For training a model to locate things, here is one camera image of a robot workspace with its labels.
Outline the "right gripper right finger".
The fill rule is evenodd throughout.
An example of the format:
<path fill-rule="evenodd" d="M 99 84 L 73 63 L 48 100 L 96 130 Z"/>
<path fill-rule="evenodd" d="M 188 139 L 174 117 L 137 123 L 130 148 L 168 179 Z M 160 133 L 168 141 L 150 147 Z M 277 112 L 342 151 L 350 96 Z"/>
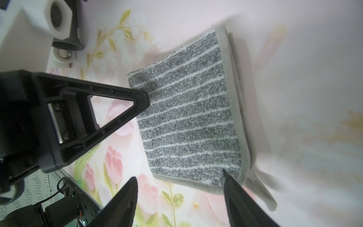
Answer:
<path fill-rule="evenodd" d="M 279 225 L 271 219 L 247 194 L 247 192 L 223 170 L 225 177 L 224 197 L 232 227 L 278 227 Z"/>

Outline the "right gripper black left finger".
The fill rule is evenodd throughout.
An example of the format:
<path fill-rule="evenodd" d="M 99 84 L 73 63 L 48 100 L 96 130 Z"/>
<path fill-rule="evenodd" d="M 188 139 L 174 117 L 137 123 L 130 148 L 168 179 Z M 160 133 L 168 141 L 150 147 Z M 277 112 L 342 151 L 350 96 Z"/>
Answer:
<path fill-rule="evenodd" d="M 138 181 L 131 177 L 88 227 L 132 227 L 138 200 Z"/>

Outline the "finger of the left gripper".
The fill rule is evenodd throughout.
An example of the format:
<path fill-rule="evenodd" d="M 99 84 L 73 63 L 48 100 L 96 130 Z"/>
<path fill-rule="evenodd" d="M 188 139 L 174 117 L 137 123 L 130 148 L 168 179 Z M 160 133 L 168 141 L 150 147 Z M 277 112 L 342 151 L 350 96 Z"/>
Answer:
<path fill-rule="evenodd" d="M 40 72 L 31 79 L 39 101 L 32 112 L 41 146 L 38 164 L 45 173 L 71 164 L 150 106 L 142 90 Z M 100 127 L 94 96 L 131 101 L 132 106 Z"/>

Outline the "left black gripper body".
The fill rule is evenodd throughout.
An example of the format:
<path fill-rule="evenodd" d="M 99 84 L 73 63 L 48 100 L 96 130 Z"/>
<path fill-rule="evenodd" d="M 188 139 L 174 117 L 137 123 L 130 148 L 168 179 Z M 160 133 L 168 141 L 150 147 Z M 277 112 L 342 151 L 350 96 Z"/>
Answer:
<path fill-rule="evenodd" d="M 57 169 L 57 141 L 51 113 L 43 101 L 42 82 L 55 74 L 17 70 L 1 72 L 1 193 L 31 173 Z"/>

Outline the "grey striped square dishcloth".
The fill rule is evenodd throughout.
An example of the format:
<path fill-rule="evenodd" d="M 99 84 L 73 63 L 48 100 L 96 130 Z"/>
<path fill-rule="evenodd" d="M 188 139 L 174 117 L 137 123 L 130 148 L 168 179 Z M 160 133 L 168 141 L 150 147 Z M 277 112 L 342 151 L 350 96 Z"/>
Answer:
<path fill-rule="evenodd" d="M 150 100 L 137 117 L 142 143 L 154 178 L 222 194 L 226 171 L 275 211 L 276 200 L 254 171 L 230 38 L 220 25 L 128 74 L 130 87 Z"/>

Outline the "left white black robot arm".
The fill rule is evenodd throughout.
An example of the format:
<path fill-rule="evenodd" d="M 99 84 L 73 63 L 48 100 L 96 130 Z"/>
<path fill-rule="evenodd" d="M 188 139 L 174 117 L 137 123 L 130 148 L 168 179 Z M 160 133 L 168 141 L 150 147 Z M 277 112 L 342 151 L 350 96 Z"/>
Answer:
<path fill-rule="evenodd" d="M 132 102 L 132 106 L 104 126 L 95 120 L 93 96 Z M 1 73 L 1 197 L 5 206 L 25 191 L 25 178 L 37 170 L 59 170 L 90 154 L 150 105 L 147 92 L 80 79 L 28 72 Z M 64 227 L 85 214 L 90 227 L 130 227 L 137 208 L 135 177 L 101 211 L 87 208 L 81 192 L 43 208 L 42 202 L 15 210 L 3 227 Z"/>

